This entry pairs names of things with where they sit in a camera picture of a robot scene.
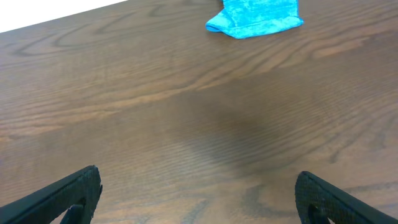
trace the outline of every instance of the wooden table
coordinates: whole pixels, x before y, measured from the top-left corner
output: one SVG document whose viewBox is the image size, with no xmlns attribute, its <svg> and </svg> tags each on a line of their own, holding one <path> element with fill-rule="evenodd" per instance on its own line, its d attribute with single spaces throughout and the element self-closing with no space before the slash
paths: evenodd
<svg viewBox="0 0 398 224">
<path fill-rule="evenodd" d="M 217 0 L 128 1 L 0 34 L 0 205 L 87 165 L 92 223 L 299 223 L 309 170 L 398 218 L 398 1 L 303 0 L 235 40 Z"/>
</svg>

